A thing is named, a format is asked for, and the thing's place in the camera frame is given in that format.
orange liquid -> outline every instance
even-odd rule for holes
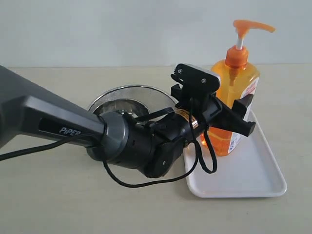
[[[242,68],[231,68],[225,64],[224,60],[216,63],[211,71],[221,76],[221,86],[216,96],[230,108],[234,100],[241,99],[246,88],[260,76],[257,68],[251,63],[247,63]],[[230,153],[232,132],[211,127],[208,136],[218,156],[226,156]],[[203,145],[206,145],[203,135],[201,135],[201,141]]]

beige tabletop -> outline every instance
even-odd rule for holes
[[[63,145],[0,163],[0,233],[311,233],[312,65],[258,68],[253,111],[287,182],[283,196],[200,199],[185,180],[128,189],[112,181],[84,148]],[[169,92],[173,84],[173,67],[12,70],[84,108],[116,86],[147,84]],[[47,142],[18,136],[0,153]],[[112,170],[126,182],[147,180],[137,171]],[[166,177],[182,173],[180,158]]]

white wall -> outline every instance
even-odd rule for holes
[[[235,19],[276,27],[246,37],[253,63],[312,62],[309,0],[0,0],[0,64],[213,64]]]

plastic bottle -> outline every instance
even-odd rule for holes
[[[226,59],[217,62],[211,70],[221,76],[221,87],[217,97],[230,108],[235,99],[241,99],[247,94],[254,94],[260,72],[251,63],[247,62],[248,50],[243,46],[245,35],[249,29],[262,29],[274,32],[269,25],[249,20],[235,20],[233,26],[238,34],[237,44],[227,51]],[[251,104],[249,105],[245,120],[248,119]],[[241,135],[211,127],[208,131],[209,138],[218,156],[228,155],[239,143]]]

orange pump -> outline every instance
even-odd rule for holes
[[[228,107],[232,107],[235,99],[241,99],[247,94],[255,94],[259,81],[260,72],[248,63],[248,50],[243,46],[244,37],[250,29],[262,29],[274,32],[275,28],[249,20],[235,20],[233,26],[236,28],[238,39],[236,45],[228,51],[225,60],[217,62],[211,70],[221,76],[221,86],[217,91],[217,97]],[[251,104],[245,114],[244,120],[248,119]],[[211,127],[208,135],[219,156],[228,155],[240,142],[241,135],[229,131]]]

